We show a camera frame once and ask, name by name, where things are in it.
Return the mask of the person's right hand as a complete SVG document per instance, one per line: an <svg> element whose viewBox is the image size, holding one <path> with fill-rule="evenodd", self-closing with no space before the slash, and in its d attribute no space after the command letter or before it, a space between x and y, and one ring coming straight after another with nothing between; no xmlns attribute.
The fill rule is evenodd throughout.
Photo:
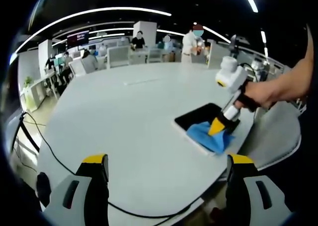
<svg viewBox="0 0 318 226"><path fill-rule="evenodd" d="M263 108L268 109L276 102L273 98L273 87L269 81L248 82L244 94Z"/></svg>

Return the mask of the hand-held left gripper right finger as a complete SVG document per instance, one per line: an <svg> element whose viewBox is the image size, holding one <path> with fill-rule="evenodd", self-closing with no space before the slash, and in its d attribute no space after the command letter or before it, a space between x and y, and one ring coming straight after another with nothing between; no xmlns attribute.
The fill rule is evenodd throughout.
<svg viewBox="0 0 318 226"><path fill-rule="evenodd" d="M250 158L228 155L226 225L281 226L290 215L283 191Z"/></svg>

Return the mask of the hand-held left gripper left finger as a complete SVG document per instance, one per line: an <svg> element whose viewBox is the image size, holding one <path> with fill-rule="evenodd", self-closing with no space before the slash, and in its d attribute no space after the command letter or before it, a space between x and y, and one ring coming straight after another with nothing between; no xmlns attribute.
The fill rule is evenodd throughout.
<svg viewBox="0 0 318 226"><path fill-rule="evenodd" d="M89 156L53 189L44 216L53 226L107 226L108 198L108 155Z"/></svg>

